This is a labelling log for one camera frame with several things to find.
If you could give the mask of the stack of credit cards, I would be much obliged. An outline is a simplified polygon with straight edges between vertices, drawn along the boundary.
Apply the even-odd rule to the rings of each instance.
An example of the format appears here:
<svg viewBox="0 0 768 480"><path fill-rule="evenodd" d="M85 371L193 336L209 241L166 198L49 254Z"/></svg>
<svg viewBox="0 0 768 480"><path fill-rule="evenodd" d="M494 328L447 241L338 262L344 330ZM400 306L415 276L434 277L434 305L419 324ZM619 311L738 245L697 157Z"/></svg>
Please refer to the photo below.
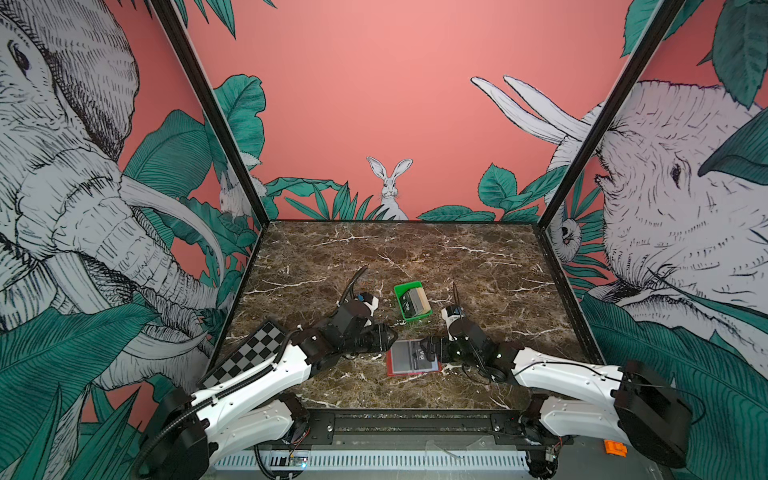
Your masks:
<svg viewBox="0 0 768 480"><path fill-rule="evenodd" d="M431 311L426 292L422 287L409 289L403 296L403 310L407 318L415 318Z"/></svg>

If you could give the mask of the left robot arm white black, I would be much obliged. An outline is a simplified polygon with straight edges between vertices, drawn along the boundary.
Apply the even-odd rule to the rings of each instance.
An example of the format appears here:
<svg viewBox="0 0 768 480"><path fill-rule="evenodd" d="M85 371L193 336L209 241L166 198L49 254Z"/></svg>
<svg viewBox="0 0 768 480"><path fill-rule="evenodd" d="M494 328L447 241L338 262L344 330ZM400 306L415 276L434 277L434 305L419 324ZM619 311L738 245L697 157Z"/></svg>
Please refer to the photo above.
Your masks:
<svg viewBox="0 0 768 480"><path fill-rule="evenodd" d="M133 479L200 479L221 458L285 437L304 417L290 388L346 355L384 353L398 338L373 314L377 298L354 297L308 328L288 333L261 364L213 387L166 398L140 442Z"/></svg>

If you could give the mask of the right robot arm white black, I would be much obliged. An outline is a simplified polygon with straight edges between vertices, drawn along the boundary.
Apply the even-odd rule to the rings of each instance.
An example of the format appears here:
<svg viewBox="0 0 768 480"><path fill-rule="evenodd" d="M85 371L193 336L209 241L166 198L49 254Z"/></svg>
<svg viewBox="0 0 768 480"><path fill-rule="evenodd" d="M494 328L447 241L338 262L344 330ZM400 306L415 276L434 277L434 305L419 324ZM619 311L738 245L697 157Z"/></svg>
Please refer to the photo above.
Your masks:
<svg viewBox="0 0 768 480"><path fill-rule="evenodd" d="M644 363L566 360L517 341L495 342L460 315L446 324L446 335L420 340L426 359L473 366L492 383L531 390L514 431L546 448L545 454L533 456L534 465L553 462L557 446L581 436L629 444L665 467L686 467L692 408Z"/></svg>

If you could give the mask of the green plastic tray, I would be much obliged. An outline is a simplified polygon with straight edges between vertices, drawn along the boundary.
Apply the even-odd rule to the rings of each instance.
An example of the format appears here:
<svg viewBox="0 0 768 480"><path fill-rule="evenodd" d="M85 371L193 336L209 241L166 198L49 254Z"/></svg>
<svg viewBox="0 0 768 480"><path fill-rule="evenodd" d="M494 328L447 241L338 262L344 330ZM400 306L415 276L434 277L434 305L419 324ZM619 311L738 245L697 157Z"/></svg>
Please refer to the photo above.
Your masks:
<svg viewBox="0 0 768 480"><path fill-rule="evenodd" d="M401 316L406 322L421 320L432 314L426 291L420 281L395 285L394 294Z"/></svg>

